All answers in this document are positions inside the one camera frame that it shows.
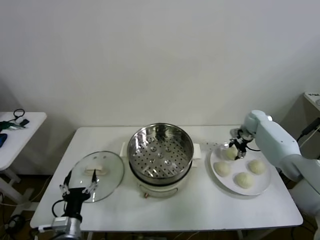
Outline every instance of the metal rim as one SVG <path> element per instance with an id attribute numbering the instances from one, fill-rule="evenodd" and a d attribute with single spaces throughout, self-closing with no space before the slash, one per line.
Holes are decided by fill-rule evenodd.
<path id="1" fill-rule="evenodd" d="M 169 172 L 168 174 L 165 174 L 162 176 L 165 176 L 165 177 L 161 177 L 161 176 L 157 176 L 157 177 L 152 177 L 152 176 L 149 176 L 149 175 L 146 175 L 146 174 L 143 174 L 141 173 L 141 170 L 138 170 L 135 165 L 135 163 L 133 162 L 133 157 L 132 157 L 132 153 L 133 153 L 133 150 L 134 149 L 137 149 L 137 148 L 133 148 L 131 143 L 133 143 L 134 141 L 137 141 L 137 139 L 139 139 L 139 134 L 141 132 L 147 132 L 147 131 L 150 131 L 150 129 L 152 129 L 153 127 L 167 127 L 168 130 L 171 130 L 171 131 L 177 131 L 179 134 L 181 134 L 181 136 L 183 136 L 184 138 L 184 142 L 187 143 L 187 149 L 184 149 L 183 151 L 183 145 L 179 145 L 181 142 L 178 142 L 178 138 L 175 138 L 174 137 L 174 134 L 172 135 L 173 137 L 170 139 L 170 134 L 166 135 L 165 137 L 168 138 L 168 141 L 172 141 L 172 143 L 174 141 L 176 141 L 177 143 L 176 146 L 178 147 L 181 147 L 179 148 L 179 150 L 177 150 L 177 153 L 173 152 L 173 154 L 179 154 L 179 158 L 181 160 L 184 161 L 184 164 L 181 164 L 181 167 L 177 167 L 177 169 L 174 169 L 174 174 L 172 176 L 169 176 Z M 129 163 L 130 163 L 130 169 L 132 172 L 134 172 L 134 175 L 136 177 L 138 177 L 140 180 L 144 181 L 146 184 L 150 184 L 150 185 L 153 185 L 153 186 L 166 186 L 166 185 L 170 185 L 170 184 L 173 184 L 173 183 L 176 183 L 177 181 L 179 181 L 180 179 L 182 179 L 184 177 L 184 175 L 186 175 L 188 173 L 188 171 L 190 170 L 190 167 L 191 167 L 191 163 L 192 163 L 192 157 L 193 157 L 193 152 L 194 152 L 194 146 L 193 146 L 193 142 L 192 142 L 192 139 L 190 138 L 190 136 L 180 127 L 176 126 L 176 125 L 173 125 L 173 124 L 168 124 L 168 123 L 153 123 L 153 124 L 150 124 L 150 125 L 147 125 L 145 127 L 142 127 L 140 128 L 139 130 L 137 130 L 134 135 L 130 138 L 129 140 L 129 144 L 128 144 L 128 148 L 127 148 L 127 156 L 129 158 Z M 160 182 L 166 182 L 166 183 L 150 183 L 148 180 L 150 181 L 154 181 L 155 179 L 159 180 Z"/>
<path id="2" fill-rule="evenodd" d="M 118 185 L 116 185 L 116 187 L 114 188 L 114 190 L 111 191 L 108 195 L 106 195 L 106 196 L 103 197 L 103 198 L 100 198 L 100 199 L 97 200 L 97 201 L 87 201 L 87 200 L 86 200 L 86 201 L 83 202 L 83 203 L 85 203 L 85 204 L 97 203 L 97 202 L 99 202 L 99 201 L 101 201 L 101 200 L 106 199 L 107 197 L 109 197 L 109 196 L 119 187 L 119 185 L 122 183 L 122 181 L 123 181 L 123 179 L 124 179 L 124 177 L 125 177 L 125 171 L 126 171 L 126 169 L 125 169 L 125 164 L 124 164 L 123 159 L 122 159 L 118 154 L 114 153 L 113 151 L 108 151 L 108 150 L 91 152 L 90 154 L 88 154 L 88 155 L 84 156 L 83 158 L 81 158 L 81 159 L 73 166 L 72 170 L 77 166 L 77 164 L 78 164 L 81 160 L 85 159 L 86 157 L 88 157 L 88 156 L 90 156 L 90 155 L 96 154 L 96 153 L 109 153 L 109 154 L 115 155 L 118 159 L 120 159 L 120 161 L 121 161 L 121 163 L 122 163 L 123 174 L 122 174 L 122 176 L 121 176 L 121 179 L 120 179 Z"/>

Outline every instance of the table leg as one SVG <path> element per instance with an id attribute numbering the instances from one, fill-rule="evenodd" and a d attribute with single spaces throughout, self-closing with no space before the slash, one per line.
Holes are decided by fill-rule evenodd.
<path id="1" fill-rule="evenodd" d="M 26 203 L 29 201 L 28 198 L 21 195 L 11 185 L 6 183 L 6 181 L 4 181 L 1 177 L 0 177 L 0 190 L 4 195 L 8 196 L 11 200 L 13 200 L 17 204 Z"/>
<path id="2" fill-rule="evenodd" d="M 10 168 L 3 170 L 3 173 L 10 179 L 14 180 L 17 183 L 20 183 L 21 179 L 17 176 Z"/>
<path id="3" fill-rule="evenodd" d="M 88 236 L 86 237 L 86 240 L 92 240 L 94 233 L 92 231 L 88 232 Z"/>

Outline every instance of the small white table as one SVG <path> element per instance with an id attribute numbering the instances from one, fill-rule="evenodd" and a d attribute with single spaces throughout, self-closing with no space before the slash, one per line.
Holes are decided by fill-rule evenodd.
<path id="1" fill-rule="evenodd" d="M 10 183 L 6 183 L 0 178 L 0 190 L 4 195 L 11 198 L 19 206 L 15 209 L 13 214 L 19 214 L 27 207 L 31 206 L 29 197 L 31 196 L 33 189 L 28 188 L 23 195 L 17 192 L 13 187 L 14 182 L 20 182 L 21 179 L 9 169 L 10 165 L 16 159 L 21 150 L 25 147 L 31 137 L 35 134 L 41 124 L 47 118 L 44 112 L 26 112 L 23 116 L 30 122 L 25 126 L 25 129 L 20 130 L 2 130 L 1 134 L 7 134 L 8 137 L 3 146 L 0 147 L 0 171 L 3 171 L 10 179 Z M 14 118 L 12 112 L 0 112 L 0 122 L 9 121 Z"/>
<path id="2" fill-rule="evenodd" d="M 297 226 L 303 218 L 277 170 L 271 167 L 268 189 L 258 196 L 231 193 L 212 177 L 207 153 L 212 143 L 227 141 L 237 126 L 183 126 L 194 143 L 200 144 L 202 159 L 192 167 L 185 188 L 169 198 L 144 198 L 124 158 L 122 183 L 109 197 L 85 203 L 81 229 L 91 232 L 212 231 Z M 70 169 L 84 156 L 109 150 L 120 152 L 139 127 L 82 127 L 66 150 L 36 209 L 30 225 L 51 224 L 51 207 L 62 199 L 59 185 Z M 63 204 L 56 206 L 62 214 Z"/>

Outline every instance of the black cable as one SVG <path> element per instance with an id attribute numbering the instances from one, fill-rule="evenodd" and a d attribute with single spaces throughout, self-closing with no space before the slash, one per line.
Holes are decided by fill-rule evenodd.
<path id="1" fill-rule="evenodd" d="M 300 140 L 303 136 L 304 136 L 304 135 L 301 134 L 301 135 L 297 138 L 296 142 L 299 142 L 299 140 Z"/>
<path id="2" fill-rule="evenodd" d="M 260 152 L 261 150 L 252 149 L 251 147 L 246 146 L 247 149 L 254 151 L 254 152 Z"/>
<path id="3" fill-rule="evenodd" d="M 57 218 L 58 216 L 57 216 L 57 214 L 55 213 L 55 206 L 56 206 L 56 204 L 61 203 L 61 202 L 63 202 L 63 201 L 65 201 L 65 200 L 64 200 L 64 199 L 58 200 L 58 201 L 56 201 L 56 202 L 52 205 L 52 207 L 51 207 L 51 212 L 52 212 L 53 216 L 55 216 L 56 218 Z"/>
<path id="4" fill-rule="evenodd" d="M 0 236 L 0 239 L 2 239 L 5 235 L 7 235 L 6 232 Z"/>
<path id="5" fill-rule="evenodd" d="M 310 229 L 307 228 L 306 226 L 302 226 L 302 225 L 300 225 L 300 226 L 295 226 L 295 227 L 293 227 L 293 228 L 291 229 L 291 238 L 292 238 L 292 240 L 295 240 L 294 231 L 295 231 L 296 228 L 304 228 L 304 229 L 308 230 L 310 233 L 314 234 L 314 231 L 310 230 Z"/>
<path id="6" fill-rule="evenodd" d="M 310 224 L 310 225 L 312 226 L 312 228 L 313 228 L 314 231 L 317 230 L 316 226 L 313 225 L 309 220 L 307 220 L 307 219 L 305 219 L 305 218 L 303 218 L 303 220 L 304 220 L 305 222 L 307 222 L 308 224 Z"/>

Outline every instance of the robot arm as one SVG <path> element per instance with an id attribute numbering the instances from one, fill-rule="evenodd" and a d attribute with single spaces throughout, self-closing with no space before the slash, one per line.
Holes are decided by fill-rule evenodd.
<path id="1" fill-rule="evenodd" d="M 253 110 L 244 124 L 231 131 L 229 145 L 238 149 L 238 158 L 246 154 L 247 143 L 255 139 L 266 159 L 292 181 L 305 179 L 320 194 L 320 164 L 315 159 L 301 156 L 297 141 L 263 111 Z"/>

